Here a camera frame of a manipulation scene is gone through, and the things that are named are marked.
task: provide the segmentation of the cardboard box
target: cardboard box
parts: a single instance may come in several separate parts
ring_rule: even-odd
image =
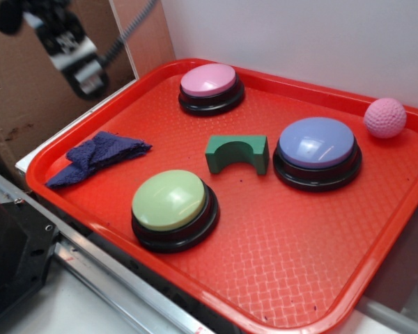
[[[145,1],[130,3],[140,8]],[[125,27],[118,27],[109,0],[73,1],[69,10],[78,16],[99,54],[111,47]],[[142,76],[174,59],[160,1],[130,43],[141,46],[134,59],[126,50],[107,68],[110,87],[106,96],[135,79],[136,73]],[[24,177],[15,169],[17,161],[98,102],[73,93],[27,24],[17,35],[0,33],[0,164],[14,183],[26,188]]]

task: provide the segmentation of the arch-shaped block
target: arch-shaped block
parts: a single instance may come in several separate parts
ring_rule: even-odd
[[[206,148],[206,160],[212,174],[237,162],[246,162],[255,167],[257,174],[264,175],[268,169],[270,153],[266,136],[211,136]]]

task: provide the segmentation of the aluminum rail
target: aluminum rail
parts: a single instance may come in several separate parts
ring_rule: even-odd
[[[0,193],[0,202],[24,201],[57,227],[55,258],[138,333],[214,333],[1,175]]]

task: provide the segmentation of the tray rim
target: tray rim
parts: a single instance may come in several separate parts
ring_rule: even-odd
[[[111,119],[110,116],[113,113],[107,112],[106,114],[106,111],[111,109],[112,106],[117,104],[117,109],[123,110],[163,80],[174,75],[184,74],[193,67],[206,63],[214,62],[198,58],[172,61],[159,66],[156,70],[153,70],[137,82],[128,86],[119,94],[115,95],[113,99],[97,108],[85,120],[43,148],[30,163],[26,173],[26,181],[29,187],[37,194],[69,213],[78,221],[92,227],[97,233],[101,235],[104,233],[103,237],[114,244],[118,244],[123,251],[128,252],[156,274],[167,277],[171,283],[250,333],[319,333],[332,329],[352,312],[355,304],[364,293],[365,287],[370,283],[371,278],[387,256],[394,242],[407,224],[408,219],[412,216],[418,205],[418,177],[412,183],[410,190],[404,195],[404,199],[402,199],[400,205],[392,213],[384,228],[381,230],[378,240],[367,250],[366,255],[361,259],[361,262],[348,282],[343,286],[342,291],[338,294],[330,309],[315,322],[294,328],[276,328],[266,325],[252,315],[246,314],[244,310],[227,301],[216,292],[206,292],[206,286],[194,279],[185,277],[185,273],[181,271],[177,273],[174,267],[163,262],[154,254],[149,253],[137,245],[131,244],[111,230],[106,230],[102,224],[97,223],[99,221],[98,217],[87,214],[81,209],[78,210],[72,203],[64,200],[55,191],[48,189],[41,181],[40,171],[46,170],[47,167],[52,165],[52,162],[61,157],[62,154],[59,155],[60,152],[66,152],[66,150],[76,146],[84,140],[85,136],[94,132],[100,125],[105,124],[106,120]],[[376,100],[373,97],[286,79],[236,66],[233,67],[238,72],[246,87],[284,95],[289,98],[297,97],[297,100],[319,104],[340,112],[347,112],[361,117],[363,117],[368,105]],[[285,94],[282,94],[280,91],[282,87],[285,88]],[[301,92],[304,95],[303,99],[300,98]],[[408,113],[406,127],[417,130],[418,109],[406,105],[404,107]],[[97,120],[99,124],[95,124],[93,122],[94,120]]]

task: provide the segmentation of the foam ball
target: foam ball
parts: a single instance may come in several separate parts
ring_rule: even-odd
[[[389,97],[378,99],[366,110],[364,124],[378,138],[392,138],[403,131],[407,114],[404,106]]]

